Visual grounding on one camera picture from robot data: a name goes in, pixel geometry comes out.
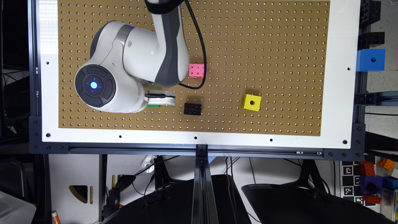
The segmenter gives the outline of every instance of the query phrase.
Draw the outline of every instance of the orange object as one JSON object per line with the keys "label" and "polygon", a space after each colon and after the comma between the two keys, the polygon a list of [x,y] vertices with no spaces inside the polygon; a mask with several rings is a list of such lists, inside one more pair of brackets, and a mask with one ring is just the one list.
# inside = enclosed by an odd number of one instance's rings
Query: orange object
{"label": "orange object", "polygon": [[54,223],[55,223],[55,224],[61,224],[60,218],[58,217],[58,214],[57,214],[56,211],[53,211],[53,212],[51,213],[51,216],[52,216],[52,219],[54,220]]}
{"label": "orange object", "polygon": [[380,202],[381,202],[381,198],[379,198],[378,196],[374,196],[374,195],[363,195],[362,199],[365,202],[369,202],[369,203],[378,203],[378,204],[380,204]]}
{"label": "orange object", "polygon": [[359,164],[359,172],[361,173],[361,175],[364,175],[366,177],[376,175],[374,171],[374,165],[372,162],[363,161],[359,162],[358,164]]}
{"label": "orange object", "polygon": [[389,171],[392,171],[396,163],[394,161],[391,161],[389,159],[383,159],[382,161],[378,161],[376,163],[378,166],[381,166]]}

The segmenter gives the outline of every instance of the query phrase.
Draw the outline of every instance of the pink block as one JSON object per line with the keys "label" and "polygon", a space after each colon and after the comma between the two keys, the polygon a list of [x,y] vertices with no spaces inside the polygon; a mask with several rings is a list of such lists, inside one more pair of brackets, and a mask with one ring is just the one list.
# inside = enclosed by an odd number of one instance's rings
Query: pink block
{"label": "pink block", "polygon": [[189,64],[189,77],[190,78],[203,78],[205,65],[203,64]]}

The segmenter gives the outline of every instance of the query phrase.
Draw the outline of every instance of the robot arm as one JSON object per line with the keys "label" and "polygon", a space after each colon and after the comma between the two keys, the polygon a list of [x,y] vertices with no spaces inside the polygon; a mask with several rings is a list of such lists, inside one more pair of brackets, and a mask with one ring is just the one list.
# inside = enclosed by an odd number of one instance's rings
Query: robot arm
{"label": "robot arm", "polygon": [[180,6],[152,18],[156,33],[110,22],[95,35],[91,59],[75,78],[76,91],[87,105],[107,112],[137,113],[148,104],[175,104],[175,93],[145,90],[144,85],[153,82],[168,88],[187,74],[189,57]]}

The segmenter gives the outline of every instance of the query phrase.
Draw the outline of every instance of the brown pegboard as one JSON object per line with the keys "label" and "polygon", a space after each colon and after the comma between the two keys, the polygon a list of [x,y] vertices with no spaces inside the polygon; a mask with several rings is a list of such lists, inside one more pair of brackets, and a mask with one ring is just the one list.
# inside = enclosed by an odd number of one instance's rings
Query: brown pegboard
{"label": "brown pegboard", "polygon": [[[90,59],[93,36],[107,22],[154,30],[144,1],[59,1],[59,127],[319,136],[329,4],[193,1],[207,51],[205,86],[169,88],[177,94],[175,106],[122,114],[86,106],[73,82],[78,68]],[[203,63],[185,4],[182,15],[190,63]],[[262,96],[259,112],[242,108],[245,93]],[[201,103],[203,115],[184,115],[186,102]]]}

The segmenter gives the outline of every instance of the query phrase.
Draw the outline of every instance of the blue light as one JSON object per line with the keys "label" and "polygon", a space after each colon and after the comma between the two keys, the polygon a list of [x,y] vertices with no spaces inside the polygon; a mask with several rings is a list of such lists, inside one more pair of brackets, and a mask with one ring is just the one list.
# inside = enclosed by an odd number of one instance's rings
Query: blue light
{"label": "blue light", "polygon": [[97,83],[96,82],[91,82],[90,86],[95,89],[95,88],[97,88]]}

